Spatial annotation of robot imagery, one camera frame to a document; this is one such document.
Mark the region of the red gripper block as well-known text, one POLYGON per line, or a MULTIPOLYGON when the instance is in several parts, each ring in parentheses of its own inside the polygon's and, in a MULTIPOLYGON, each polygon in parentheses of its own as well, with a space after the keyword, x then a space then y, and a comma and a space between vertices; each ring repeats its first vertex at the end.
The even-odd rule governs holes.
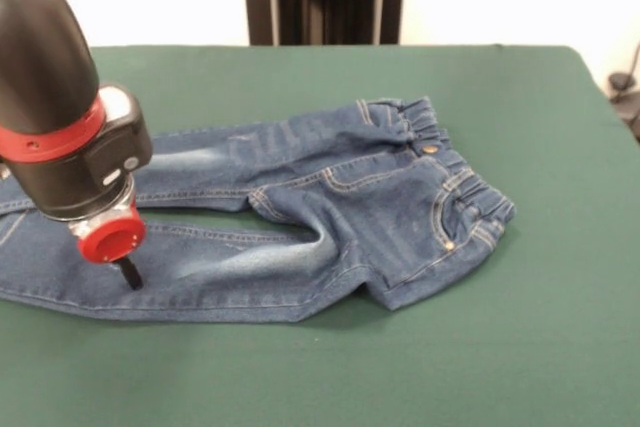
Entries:
POLYGON ((117 260, 129 287, 140 290, 142 277, 127 256, 138 248, 146 236, 146 225, 135 205, 101 213, 77 228, 78 248, 81 254, 94 263, 117 260))

